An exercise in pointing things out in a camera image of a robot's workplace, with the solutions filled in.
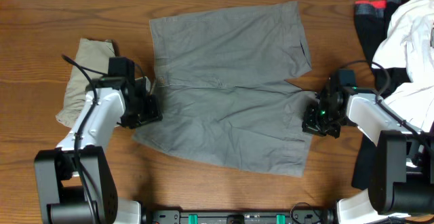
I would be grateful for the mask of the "light khaki green shorts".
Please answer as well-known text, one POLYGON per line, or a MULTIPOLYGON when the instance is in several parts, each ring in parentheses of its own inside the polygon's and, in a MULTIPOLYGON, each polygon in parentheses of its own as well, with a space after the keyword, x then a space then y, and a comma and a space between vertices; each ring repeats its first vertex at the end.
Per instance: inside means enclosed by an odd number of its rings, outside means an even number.
MULTIPOLYGON (((115 48, 110 39, 94 41, 81 38, 75 62, 82 67, 107 73, 109 58, 115 56, 115 48)), ((72 128, 85 104, 86 87, 89 82, 77 68, 73 67, 66 86, 62 110, 56 115, 59 123, 72 128)))

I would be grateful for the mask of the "dark grey shorts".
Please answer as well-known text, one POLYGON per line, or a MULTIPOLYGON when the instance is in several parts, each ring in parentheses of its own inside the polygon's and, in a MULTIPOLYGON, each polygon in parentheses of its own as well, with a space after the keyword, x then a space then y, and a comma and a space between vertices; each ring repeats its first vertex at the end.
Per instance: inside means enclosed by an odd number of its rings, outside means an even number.
POLYGON ((217 166, 304 174, 302 117, 315 95, 291 84, 312 68, 297 2, 157 18, 150 28, 163 118, 135 141, 217 166))

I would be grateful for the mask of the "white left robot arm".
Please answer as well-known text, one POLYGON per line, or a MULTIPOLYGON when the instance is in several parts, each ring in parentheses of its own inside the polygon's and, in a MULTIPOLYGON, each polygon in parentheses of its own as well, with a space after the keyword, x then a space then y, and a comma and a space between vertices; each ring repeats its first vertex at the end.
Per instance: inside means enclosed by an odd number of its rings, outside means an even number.
POLYGON ((137 78, 137 64, 112 57, 108 70, 92 79, 68 56, 88 81, 85 104, 71 131, 55 149, 39 151, 34 167, 44 223, 145 223, 140 202, 124 200, 105 151, 117 126, 135 129, 162 120, 146 76, 137 78))

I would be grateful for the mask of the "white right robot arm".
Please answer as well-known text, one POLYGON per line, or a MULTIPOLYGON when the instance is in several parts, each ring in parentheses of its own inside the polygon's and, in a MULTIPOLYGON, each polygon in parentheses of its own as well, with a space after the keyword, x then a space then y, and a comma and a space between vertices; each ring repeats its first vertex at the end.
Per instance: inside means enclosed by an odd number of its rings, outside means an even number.
POLYGON ((406 123, 379 92, 360 88, 350 69, 338 69, 304 112, 303 132, 338 138, 358 128, 376 146, 367 189, 337 202, 334 223, 408 223, 433 214, 433 135, 406 123))

